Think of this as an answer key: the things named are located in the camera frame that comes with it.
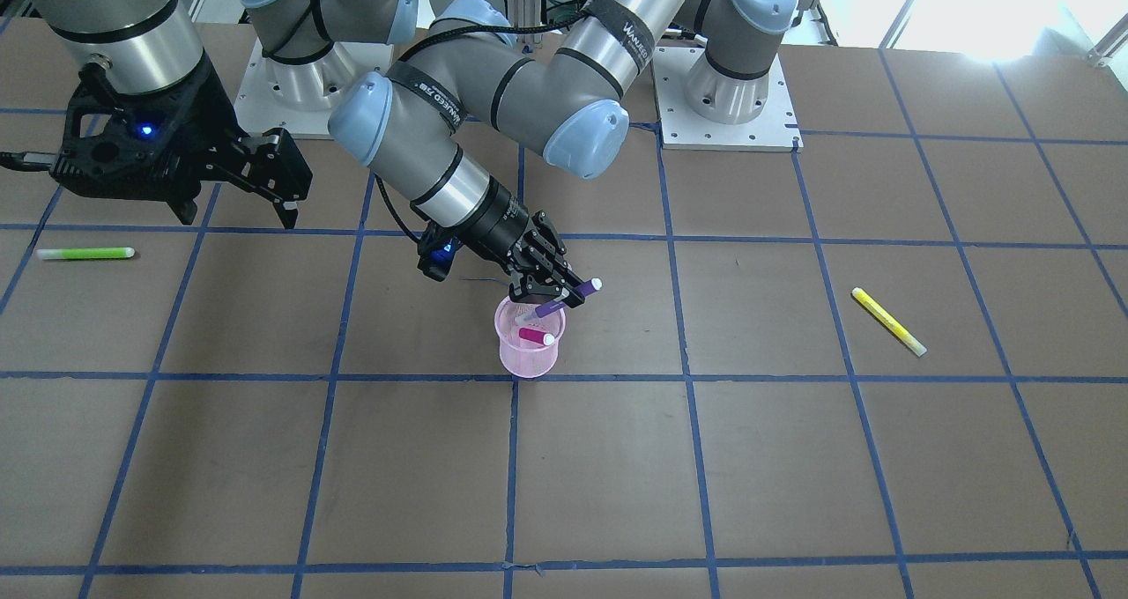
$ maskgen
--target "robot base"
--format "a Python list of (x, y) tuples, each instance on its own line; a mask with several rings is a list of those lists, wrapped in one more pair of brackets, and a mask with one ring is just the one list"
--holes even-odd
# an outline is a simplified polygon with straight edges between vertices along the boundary
[(702, 117), (686, 103), (685, 81), (702, 54), (702, 49), (682, 46), (654, 52), (655, 98), (666, 148), (744, 152), (790, 152), (795, 143), (803, 148), (778, 56), (768, 73), (770, 90), (760, 115), (746, 124), (724, 125)]
[[(362, 42), (342, 42), (340, 46), (351, 54), (362, 70), (381, 70), (386, 72), (391, 65), (391, 46), (387, 44), (362, 44)], [(247, 70), (244, 70), (239, 94), (235, 98), (235, 114), (239, 125), (245, 130), (268, 130), (272, 126), (284, 126), (294, 139), (333, 139), (329, 136), (328, 122), (332, 108), (323, 111), (298, 111), (290, 108), (273, 94), (273, 82), (266, 78), (263, 65), (263, 45), (255, 41), (250, 50)], [(352, 86), (343, 86), (347, 90)]]

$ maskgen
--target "gray robot arm segment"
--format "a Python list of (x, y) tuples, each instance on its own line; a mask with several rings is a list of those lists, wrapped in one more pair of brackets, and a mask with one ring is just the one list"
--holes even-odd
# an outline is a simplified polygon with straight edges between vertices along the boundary
[(697, 114), (724, 124), (758, 116), (767, 81), (799, 0), (686, 0), (675, 21), (708, 37), (705, 54), (686, 78)]
[(409, 42), (418, 0), (241, 0), (267, 58), (312, 61), (334, 42)]

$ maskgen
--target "grid line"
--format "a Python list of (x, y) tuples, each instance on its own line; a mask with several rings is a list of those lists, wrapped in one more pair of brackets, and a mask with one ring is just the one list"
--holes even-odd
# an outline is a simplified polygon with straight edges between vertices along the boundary
[[(211, 220), (211, 214), (215, 210), (215, 201), (219, 199), (220, 184), (215, 184), (212, 187), (211, 199), (208, 201), (208, 209), (204, 212), (203, 221), (201, 221), (201, 227), (206, 227), (208, 222)], [(168, 320), (165, 324), (165, 332), (160, 337), (160, 345), (157, 346), (157, 354), (152, 361), (152, 369), (149, 371), (149, 378), (146, 381), (144, 391), (141, 394), (141, 403), (138, 405), (136, 415), (133, 419), (133, 428), (130, 430), (129, 441), (125, 443), (125, 451), (122, 455), (122, 463), (117, 469), (117, 477), (114, 481), (114, 487), (109, 493), (109, 501), (106, 503), (106, 512), (102, 519), (102, 526), (98, 529), (98, 537), (94, 543), (94, 549), (90, 553), (90, 562), (87, 564), (86, 573), (82, 575), (82, 585), (79, 589), (78, 598), (87, 599), (90, 594), (90, 584), (94, 583), (94, 575), (97, 573), (98, 562), (102, 558), (102, 552), (106, 547), (106, 538), (109, 536), (109, 527), (114, 521), (114, 513), (117, 511), (117, 501), (121, 499), (122, 490), (125, 487), (125, 477), (130, 472), (130, 463), (133, 460), (133, 451), (136, 449), (138, 439), (141, 435), (141, 425), (144, 423), (146, 413), (149, 409), (149, 402), (152, 398), (153, 387), (157, 385), (157, 373), (160, 371), (160, 364), (165, 360), (165, 353), (168, 351), (169, 338), (173, 337), (173, 328), (176, 326), (176, 318), (180, 314), (180, 307), (184, 303), (184, 296), (188, 290), (188, 281), (192, 279), (192, 272), (196, 266), (197, 258), (200, 257), (200, 249), (203, 246), (205, 238), (204, 232), (196, 235), (196, 241), (192, 246), (192, 254), (188, 256), (188, 262), (184, 267), (184, 275), (180, 278), (180, 285), (176, 291), (176, 299), (173, 300), (173, 308), (169, 310)]]
[[(36, 224), (8, 223), (0, 224), (0, 231), (27, 231)], [(50, 231), (103, 231), (123, 234), (237, 234), (237, 235), (355, 235), (350, 229), (283, 229), (276, 227), (185, 227), (185, 226), (133, 226), (133, 224), (74, 224), (47, 222), (44, 230)], [(365, 229), (365, 237), (399, 238), (403, 232), (393, 229)], [(643, 243), (746, 243), (746, 244), (785, 244), (812, 245), (811, 238), (788, 237), (788, 235), (656, 235), (656, 234), (561, 234), (565, 240), (619, 240)], [(878, 247), (977, 247), (984, 249), (1057, 249), (1084, 252), (1128, 252), (1128, 245), (1116, 243), (998, 243), (998, 241), (953, 241), (953, 240), (915, 240), (887, 238), (822, 238), (823, 245), (860, 245)]]
[(803, 168), (799, 162), (799, 142), (796, 141), (791, 151), (791, 162), (795, 169), (795, 178), (799, 182), (799, 192), (803, 197), (803, 208), (807, 212), (807, 221), (811, 228), (811, 238), (814, 246), (814, 255), (819, 261), (819, 271), (822, 274), (822, 284), (827, 293), (827, 301), (830, 307), (830, 317), (834, 318), (835, 334), (838, 335), (838, 346), (841, 350), (843, 363), (846, 367), (846, 376), (849, 379), (851, 394), (854, 395), (854, 405), (857, 407), (858, 420), (862, 423), (862, 433), (865, 437), (866, 449), (870, 453), (870, 461), (873, 465), (874, 479), (878, 483), (878, 491), (881, 494), (881, 503), (885, 511), (885, 520), (889, 522), (889, 535), (893, 543), (893, 554), (897, 561), (897, 570), (900, 572), (901, 585), (905, 589), (906, 599), (914, 599), (913, 581), (909, 578), (908, 563), (905, 560), (905, 547), (901, 544), (901, 531), (897, 526), (897, 513), (893, 511), (893, 500), (889, 494), (889, 484), (885, 482), (885, 470), (881, 466), (881, 456), (878, 453), (878, 443), (873, 438), (873, 429), (870, 426), (870, 415), (865, 409), (865, 399), (862, 397), (862, 387), (858, 385), (857, 375), (854, 372), (854, 361), (849, 354), (849, 343), (846, 341), (846, 331), (843, 327), (841, 314), (838, 311), (838, 302), (835, 297), (834, 282), (830, 280), (830, 268), (827, 265), (827, 257), (822, 250), (822, 241), (819, 238), (819, 228), (814, 221), (814, 206), (811, 204), (811, 196), (807, 190), (807, 180), (803, 178)]
[(27, 248), (24, 249), (24, 255), (19, 258), (19, 264), (16, 265), (16, 271), (11, 274), (8, 288), (5, 290), (3, 296), (0, 297), (0, 315), (3, 315), (5, 309), (8, 308), (8, 302), (11, 301), (11, 296), (16, 292), (16, 285), (19, 284), (19, 280), (24, 276), (24, 270), (27, 268), (27, 263), (30, 262), (32, 254), (35, 253), (35, 246), (39, 241), (39, 236), (43, 235), (43, 229), (47, 224), (47, 218), (51, 217), (51, 212), (55, 211), (55, 205), (59, 204), (59, 199), (62, 194), (63, 186), (56, 186), (55, 193), (51, 196), (51, 201), (49, 201), (47, 206), (43, 209), (43, 215), (39, 217), (39, 223), (35, 227), (35, 232), (32, 234), (32, 239), (28, 240)]
[[(257, 381), (257, 382), (312, 382), (328, 381), (328, 375), (274, 375), (254, 372), (113, 372), (113, 371), (58, 371), (58, 370), (0, 370), (0, 379), (86, 379), (86, 380), (146, 380), (156, 376), (158, 381)], [(856, 375), (863, 384), (1073, 384), (1073, 385), (1128, 385), (1128, 377), (1078, 377), (1055, 375)], [(685, 375), (545, 375), (541, 382), (608, 384), (608, 382), (681, 382)], [(695, 384), (740, 382), (740, 384), (802, 384), (802, 382), (847, 382), (846, 375), (689, 375)], [(512, 375), (360, 375), (340, 373), (337, 382), (491, 382), (512, 381)]]
[(654, 153), (658, 159), (658, 178), (662, 191), (662, 215), (666, 223), (666, 247), (670, 259), (670, 283), (673, 294), (673, 316), (678, 327), (678, 349), (681, 353), (682, 381), (686, 385), (686, 405), (689, 409), (689, 434), (693, 439), (694, 468), (697, 472), (697, 495), (700, 502), (702, 530), (705, 540), (705, 564), (708, 570), (712, 599), (721, 599), (721, 578), (716, 570), (716, 549), (713, 544), (713, 516), (708, 502), (708, 483), (705, 478), (705, 453), (702, 448), (700, 419), (697, 415), (697, 390), (689, 369), (689, 346), (686, 341), (686, 320), (681, 306), (681, 282), (678, 279), (678, 254), (673, 243), (673, 214), (670, 210), (670, 191), (662, 160), (662, 134), (654, 126)]
[(356, 236), (353, 243), (352, 262), (349, 265), (349, 279), (345, 283), (345, 296), (341, 307), (341, 326), (337, 329), (337, 343), (333, 351), (333, 365), (329, 370), (329, 382), (325, 391), (325, 413), (321, 419), (321, 432), (317, 441), (317, 458), (314, 461), (314, 475), (309, 485), (309, 502), (306, 505), (306, 519), (301, 529), (301, 541), (298, 545), (298, 563), (293, 573), (293, 584), (290, 589), (291, 599), (301, 597), (301, 583), (306, 574), (309, 557), (309, 540), (314, 532), (314, 519), (317, 514), (317, 500), (321, 487), (321, 474), (325, 469), (325, 453), (329, 444), (329, 429), (333, 424), (333, 406), (336, 400), (337, 376), (341, 373), (341, 359), (344, 356), (345, 337), (349, 334), (349, 317), (352, 312), (353, 291), (356, 287), (356, 274), (360, 270), (360, 258), (364, 246), (364, 229), (368, 213), (372, 205), (372, 190), (376, 186), (376, 175), (369, 173), (368, 186), (364, 190), (364, 202), (361, 205), (360, 221), (356, 223)]
[[(1128, 561), (1128, 550), (1086, 550), (1089, 560)], [(906, 554), (909, 564), (952, 564), (970, 562), (1058, 562), (1076, 561), (1076, 550), (1003, 550), (967, 553)], [(828, 555), (805, 557), (722, 557), (719, 569), (802, 569), (855, 565), (895, 565), (896, 555)], [(527, 566), (509, 566), (504, 562), (336, 562), (308, 564), (306, 574), (334, 573), (459, 573), (514, 571), (592, 571), (592, 570), (663, 570), (705, 569), (704, 557), (678, 560), (553, 560)], [(297, 564), (125, 564), (100, 565), (97, 576), (109, 575), (254, 575), (293, 574)], [(86, 566), (0, 566), (0, 576), (79, 576)]]
[[(885, 58), (883, 51), (878, 51), (878, 56), (881, 60), (881, 65), (885, 69), (885, 77), (889, 78), (889, 83), (893, 90), (893, 97), (897, 98), (897, 105), (901, 109), (901, 114), (905, 117), (905, 124), (908, 126), (910, 133), (916, 133), (916, 127), (913, 125), (913, 118), (909, 116), (905, 100), (901, 97), (900, 88), (897, 86), (897, 80), (893, 77), (893, 70), (889, 65), (889, 61)], [(1019, 407), (1019, 412), (1022, 416), (1022, 421), (1026, 426), (1026, 432), (1030, 435), (1030, 441), (1033, 443), (1034, 453), (1038, 456), (1038, 461), (1042, 468), (1042, 473), (1046, 476), (1046, 482), (1050, 487), (1050, 493), (1054, 496), (1054, 502), (1057, 504), (1059, 514), (1061, 516), (1061, 521), (1065, 525), (1068, 536), (1073, 541), (1073, 545), (1077, 553), (1077, 561), (1081, 563), (1082, 571), (1085, 574), (1085, 580), (1089, 582), (1090, 591), (1094, 599), (1101, 599), (1101, 591), (1096, 588), (1096, 581), (1093, 578), (1093, 572), (1089, 566), (1089, 561), (1085, 558), (1085, 550), (1081, 545), (1081, 539), (1077, 536), (1077, 531), (1073, 525), (1073, 520), (1069, 517), (1069, 511), (1066, 508), (1065, 500), (1061, 497), (1061, 492), (1057, 485), (1057, 481), (1054, 477), (1054, 473), (1050, 469), (1049, 463), (1046, 459), (1046, 453), (1042, 451), (1041, 441), (1038, 439), (1038, 432), (1034, 430), (1034, 424), (1030, 419), (1030, 414), (1026, 411), (1026, 403), (1022, 398), (1022, 393), (1019, 390), (1019, 382), (1013, 380), (1014, 372), (1011, 370), (1011, 362), (1007, 359), (1006, 350), (1004, 350), (1003, 341), (999, 338), (998, 331), (995, 328), (995, 321), (992, 319), (990, 310), (987, 308), (987, 302), (984, 299), (982, 292), (979, 288), (979, 283), (976, 280), (975, 271), (971, 270), (971, 262), (968, 259), (967, 250), (964, 250), (962, 244), (960, 244), (959, 232), (955, 229), (955, 223), (952, 221), (951, 213), (949, 213), (948, 205), (944, 203), (944, 196), (940, 191), (940, 184), (933, 174), (932, 166), (928, 162), (928, 156), (925, 153), (924, 146), (920, 143), (919, 139), (914, 139), (916, 144), (917, 153), (920, 157), (920, 162), (924, 166), (925, 174), (928, 176), (928, 182), (932, 184), (933, 192), (936, 194), (936, 201), (940, 203), (941, 212), (944, 215), (944, 222), (948, 223), (948, 229), (952, 235), (952, 240), (957, 243), (955, 249), (960, 255), (960, 262), (963, 264), (963, 270), (967, 273), (968, 282), (971, 284), (971, 291), (975, 293), (976, 302), (979, 305), (979, 310), (982, 314), (984, 321), (987, 325), (987, 331), (990, 334), (992, 343), (995, 345), (995, 350), (998, 353), (999, 361), (1003, 364), (1003, 371), (1005, 372), (1010, 381), (1011, 391), (1014, 396), (1015, 404)]]
[(1112, 276), (1109, 275), (1109, 270), (1104, 267), (1104, 263), (1101, 261), (1101, 255), (1093, 249), (1093, 241), (1089, 238), (1089, 231), (1085, 230), (1085, 226), (1081, 222), (1081, 217), (1077, 215), (1077, 210), (1073, 206), (1073, 202), (1069, 201), (1069, 196), (1065, 192), (1065, 187), (1061, 185), (1061, 179), (1058, 178), (1057, 171), (1054, 166), (1050, 165), (1049, 157), (1046, 156), (1046, 150), (1042, 148), (1041, 142), (1034, 136), (1034, 129), (1030, 125), (1030, 121), (1026, 120), (1026, 113), (1022, 112), (1022, 106), (1019, 105), (1017, 98), (1014, 96), (1014, 90), (1011, 90), (1011, 85), (1006, 82), (1006, 78), (1003, 77), (1003, 70), (998, 68), (998, 64), (993, 64), (995, 69), (995, 74), (998, 76), (998, 81), (1003, 85), (1003, 90), (1006, 90), (1006, 96), (1011, 98), (1011, 104), (1014, 105), (1014, 109), (1019, 113), (1019, 118), (1022, 120), (1022, 125), (1025, 126), (1026, 133), (1030, 134), (1030, 140), (1034, 143), (1034, 149), (1038, 150), (1038, 156), (1042, 159), (1046, 165), (1046, 170), (1049, 173), (1050, 178), (1054, 180), (1054, 186), (1057, 188), (1058, 194), (1061, 196), (1061, 202), (1065, 203), (1066, 210), (1069, 211), (1069, 218), (1073, 219), (1074, 224), (1077, 226), (1077, 231), (1081, 232), (1081, 238), (1085, 241), (1089, 247), (1090, 253), (1093, 255), (1093, 259), (1096, 261), (1096, 267), (1101, 270), (1101, 275), (1104, 278), (1104, 282), (1109, 285), (1109, 290), (1112, 291), (1112, 296), (1117, 299), (1117, 303), (1120, 305), (1120, 312), (1128, 317), (1128, 306), (1125, 306), (1125, 300), (1120, 297), (1120, 291), (1117, 290), (1116, 282), (1112, 282)]
[(505, 470), (505, 574), (502, 582), (502, 598), (513, 596), (513, 550), (515, 546), (517, 527), (517, 438), (519, 429), (517, 416), (520, 398), (521, 380), (513, 377), (513, 395), (509, 405), (509, 464)]

